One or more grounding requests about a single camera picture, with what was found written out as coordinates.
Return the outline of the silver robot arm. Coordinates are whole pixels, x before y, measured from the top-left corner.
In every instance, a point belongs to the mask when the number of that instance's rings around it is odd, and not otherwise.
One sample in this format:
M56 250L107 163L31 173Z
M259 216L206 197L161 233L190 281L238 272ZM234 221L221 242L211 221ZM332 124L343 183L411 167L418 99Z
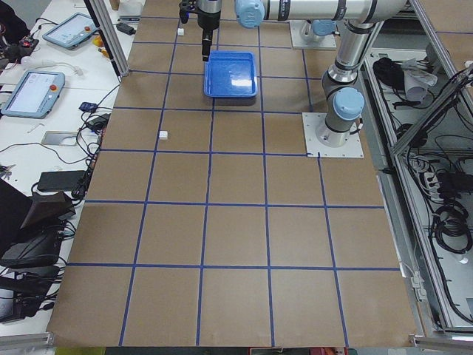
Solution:
M307 20L304 23L302 38L306 47L328 49L336 48L334 34L336 23L333 20Z
M368 49L384 21L403 9L404 1L235 1L238 23L258 27L266 20L333 20L344 25L334 63L322 77L327 114L316 130L326 146L343 146L361 117L364 97L354 87Z

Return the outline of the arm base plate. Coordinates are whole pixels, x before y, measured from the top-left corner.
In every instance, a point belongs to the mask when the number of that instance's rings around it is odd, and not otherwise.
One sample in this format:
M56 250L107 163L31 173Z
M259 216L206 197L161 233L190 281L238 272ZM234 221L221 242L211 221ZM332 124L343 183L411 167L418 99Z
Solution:
M352 124L345 133L330 131L325 124L326 113L303 112L307 156L311 158L363 158L364 153L359 134Z
M290 35L295 49L335 50L336 22L332 20L291 20Z

